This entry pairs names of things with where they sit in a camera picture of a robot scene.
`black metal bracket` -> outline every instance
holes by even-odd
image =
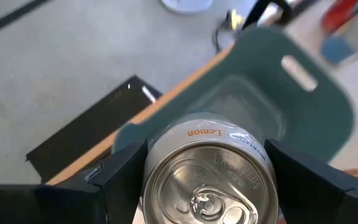
[[[281,18],[278,21],[279,24],[287,23],[291,19],[292,9],[286,0],[258,0],[248,14],[248,17],[242,26],[242,30],[249,25],[258,22],[270,3],[276,4],[283,11]]]
[[[147,141],[55,185],[0,185],[0,223],[132,223]]]
[[[358,224],[358,178],[266,140],[288,224]]]

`gray floor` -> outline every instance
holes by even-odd
[[[0,16],[23,2],[0,0]],[[179,16],[158,0],[54,0],[1,30],[0,182],[39,182],[25,155],[130,75],[170,90],[214,56],[226,11],[253,3]]]

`silver can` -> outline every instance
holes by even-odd
[[[145,222],[277,223],[275,175],[266,151],[244,129],[205,115],[181,119],[150,149]]]

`can lid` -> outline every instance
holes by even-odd
[[[215,144],[188,147],[165,159],[149,177],[146,223],[269,223],[277,219],[261,169],[236,151]]]

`basket handle hole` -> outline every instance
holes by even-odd
[[[291,55],[282,58],[281,66],[304,91],[312,92],[318,86],[317,80]]]

